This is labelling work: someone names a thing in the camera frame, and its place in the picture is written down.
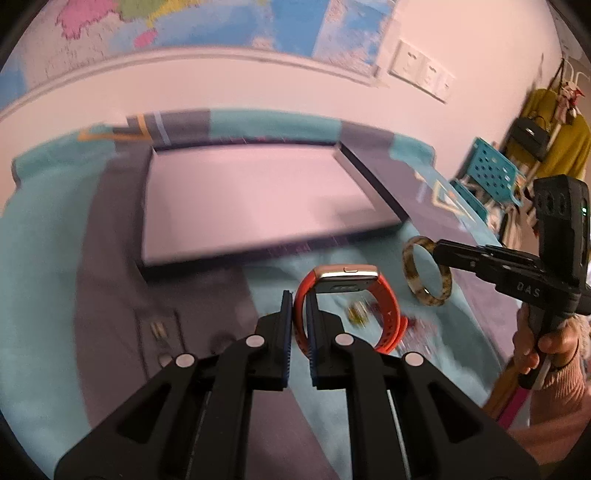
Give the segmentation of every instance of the red watch strap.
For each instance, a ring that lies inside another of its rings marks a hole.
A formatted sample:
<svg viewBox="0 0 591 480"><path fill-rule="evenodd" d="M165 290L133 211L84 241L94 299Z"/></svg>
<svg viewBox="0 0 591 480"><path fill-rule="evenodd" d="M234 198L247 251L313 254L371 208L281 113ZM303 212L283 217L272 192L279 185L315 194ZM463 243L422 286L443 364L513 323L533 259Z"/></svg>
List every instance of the red watch strap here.
<svg viewBox="0 0 591 480"><path fill-rule="evenodd" d="M376 282L368 288L368 291L378 301L379 311L384 322L382 336L375 349L380 353L390 353L404 335L408 321L406 317L403 317L404 325L402 324L396 296L388 280L381 273Z"/></svg>
<svg viewBox="0 0 591 480"><path fill-rule="evenodd" d="M316 285L316 273L310 271L297 288L294 299L293 324L297 345L305 356L308 356L308 339L304 331L304 300L306 294Z"/></svg>

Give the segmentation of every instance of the hanging clothes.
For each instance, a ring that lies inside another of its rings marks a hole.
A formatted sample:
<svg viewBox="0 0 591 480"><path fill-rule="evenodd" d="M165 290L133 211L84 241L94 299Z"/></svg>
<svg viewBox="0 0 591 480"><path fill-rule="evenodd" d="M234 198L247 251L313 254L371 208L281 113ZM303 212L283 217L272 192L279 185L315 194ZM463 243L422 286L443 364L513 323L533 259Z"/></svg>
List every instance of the hanging clothes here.
<svg viewBox="0 0 591 480"><path fill-rule="evenodd" d="M536 110L537 117L534 120L539 126L545 128L552 123L556 100L556 92L547 89L536 90L530 95L520 116L528 117ZM565 174L580 179L584 176L589 153L591 153L591 131L583 115L577 115L572 125L562 125L556 140L537 171L537 176L543 178ZM535 158L512 140L507 143L505 156L530 168L535 164Z"/></svg>

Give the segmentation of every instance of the pink sweater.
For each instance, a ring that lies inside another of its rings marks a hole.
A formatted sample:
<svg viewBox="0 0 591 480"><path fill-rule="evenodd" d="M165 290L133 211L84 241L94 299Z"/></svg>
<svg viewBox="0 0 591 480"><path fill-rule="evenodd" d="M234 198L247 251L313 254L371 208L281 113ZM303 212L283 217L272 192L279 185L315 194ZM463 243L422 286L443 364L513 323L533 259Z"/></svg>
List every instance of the pink sweater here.
<svg viewBox="0 0 591 480"><path fill-rule="evenodd" d="M591 385L586 385L580 362L547 377L533 392L530 428L513 430L520 445L540 465L563 460L591 419Z"/></svg>

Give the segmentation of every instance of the electrical outlet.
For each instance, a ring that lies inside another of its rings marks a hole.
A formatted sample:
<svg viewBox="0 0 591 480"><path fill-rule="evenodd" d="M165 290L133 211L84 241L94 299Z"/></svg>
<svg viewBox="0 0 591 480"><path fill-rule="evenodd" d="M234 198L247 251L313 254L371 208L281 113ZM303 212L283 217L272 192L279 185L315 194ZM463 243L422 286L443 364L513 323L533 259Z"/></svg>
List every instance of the electrical outlet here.
<svg viewBox="0 0 591 480"><path fill-rule="evenodd" d="M441 73L441 76L439 77L439 81L437 82L435 96L443 102L447 102L450 95L452 94L452 86L454 80L455 78L453 77L453 75L444 70Z"/></svg>
<svg viewBox="0 0 591 480"><path fill-rule="evenodd" d="M439 79L443 68L436 61L427 59L423 62L423 66L417 78L417 85L429 93L435 94L439 86Z"/></svg>
<svg viewBox="0 0 591 480"><path fill-rule="evenodd" d="M424 59L425 55L401 40L390 73L415 83Z"/></svg>

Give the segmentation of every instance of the person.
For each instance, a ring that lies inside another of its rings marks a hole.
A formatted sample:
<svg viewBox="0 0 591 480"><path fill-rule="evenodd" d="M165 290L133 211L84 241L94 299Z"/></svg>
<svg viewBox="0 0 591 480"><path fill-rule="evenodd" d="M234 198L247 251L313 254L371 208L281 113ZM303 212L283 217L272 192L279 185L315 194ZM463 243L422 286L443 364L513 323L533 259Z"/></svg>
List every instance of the person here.
<svg viewBox="0 0 591 480"><path fill-rule="evenodd" d="M513 337L513 362L522 374L540 363L528 312L528 306L523 304L517 313L517 332ZM532 392L529 428L509 433L540 465L563 460L591 419L591 386L586 382L581 362L589 357L589 344L589 320L579 315L538 341L541 352L554 354L553 366L542 389Z"/></svg>

